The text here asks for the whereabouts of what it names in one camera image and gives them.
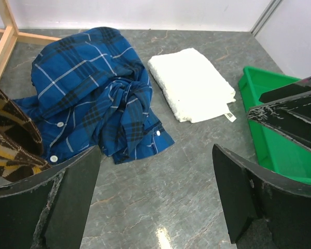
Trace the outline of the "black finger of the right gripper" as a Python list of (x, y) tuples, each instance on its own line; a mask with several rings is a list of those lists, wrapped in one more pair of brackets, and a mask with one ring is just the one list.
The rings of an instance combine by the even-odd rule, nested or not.
[(248, 111), (253, 120), (311, 152), (311, 76), (263, 93)]

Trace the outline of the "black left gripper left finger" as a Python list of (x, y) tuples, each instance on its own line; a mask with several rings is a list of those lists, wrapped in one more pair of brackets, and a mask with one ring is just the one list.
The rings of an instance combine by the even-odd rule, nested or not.
[(93, 146), (0, 186), (0, 248), (80, 248), (100, 164)]

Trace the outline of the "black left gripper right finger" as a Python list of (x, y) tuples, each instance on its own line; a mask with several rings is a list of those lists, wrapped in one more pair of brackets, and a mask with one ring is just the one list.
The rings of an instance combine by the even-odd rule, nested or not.
[(213, 166), (231, 243), (264, 219), (277, 248), (311, 248), (311, 185), (215, 144)]

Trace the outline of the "brown yellow argyle sock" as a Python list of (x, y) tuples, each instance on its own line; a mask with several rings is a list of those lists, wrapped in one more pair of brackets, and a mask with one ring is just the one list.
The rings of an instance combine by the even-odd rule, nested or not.
[(0, 89), (0, 177), (17, 182), (51, 168), (43, 152), (31, 118)]

